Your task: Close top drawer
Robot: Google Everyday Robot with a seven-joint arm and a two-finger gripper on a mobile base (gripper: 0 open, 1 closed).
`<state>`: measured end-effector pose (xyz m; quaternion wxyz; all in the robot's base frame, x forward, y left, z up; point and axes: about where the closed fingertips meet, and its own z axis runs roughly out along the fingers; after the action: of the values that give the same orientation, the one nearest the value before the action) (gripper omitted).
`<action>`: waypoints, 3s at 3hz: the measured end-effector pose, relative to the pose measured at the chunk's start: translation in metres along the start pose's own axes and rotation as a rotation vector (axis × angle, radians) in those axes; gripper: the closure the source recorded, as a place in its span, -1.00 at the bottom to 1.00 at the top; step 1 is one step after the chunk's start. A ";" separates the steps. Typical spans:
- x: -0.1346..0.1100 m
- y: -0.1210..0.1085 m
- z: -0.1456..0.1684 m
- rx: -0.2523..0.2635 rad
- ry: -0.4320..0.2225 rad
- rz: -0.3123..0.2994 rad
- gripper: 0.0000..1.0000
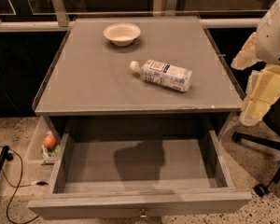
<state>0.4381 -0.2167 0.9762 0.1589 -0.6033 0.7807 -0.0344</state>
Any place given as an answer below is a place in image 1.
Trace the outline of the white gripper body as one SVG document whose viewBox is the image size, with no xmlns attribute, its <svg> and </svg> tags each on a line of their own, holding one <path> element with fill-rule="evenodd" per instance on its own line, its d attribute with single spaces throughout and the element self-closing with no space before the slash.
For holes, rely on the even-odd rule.
<svg viewBox="0 0 280 224">
<path fill-rule="evenodd" d="M 260 20 L 255 52 L 266 63 L 280 64 L 280 0 L 276 0 Z"/>
</svg>

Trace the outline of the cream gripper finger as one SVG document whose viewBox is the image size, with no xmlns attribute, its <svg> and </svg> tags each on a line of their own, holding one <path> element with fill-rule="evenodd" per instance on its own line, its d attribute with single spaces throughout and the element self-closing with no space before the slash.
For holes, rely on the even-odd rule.
<svg viewBox="0 0 280 224">
<path fill-rule="evenodd" d="M 261 71 L 252 71 L 241 109 L 241 123 L 245 126 L 258 124 L 279 98 L 280 65 L 267 64 Z"/>
<path fill-rule="evenodd" d="M 256 33 L 252 33 L 250 37 L 243 44 L 241 50 L 237 53 L 231 62 L 231 67 L 236 70 L 245 70 L 255 63 L 260 62 L 255 52 Z"/>
</svg>

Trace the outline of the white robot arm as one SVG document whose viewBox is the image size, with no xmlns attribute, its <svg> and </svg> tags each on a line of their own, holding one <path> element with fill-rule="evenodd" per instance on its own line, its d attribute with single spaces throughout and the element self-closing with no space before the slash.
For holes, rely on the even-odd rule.
<svg viewBox="0 0 280 224">
<path fill-rule="evenodd" d="M 280 98 L 280 0 L 276 0 L 231 63 L 245 70 L 257 62 L 265 62 L 260 71 L 253 71 L 246 86 L 240 121 L 254 126 Z"/>
</svg>

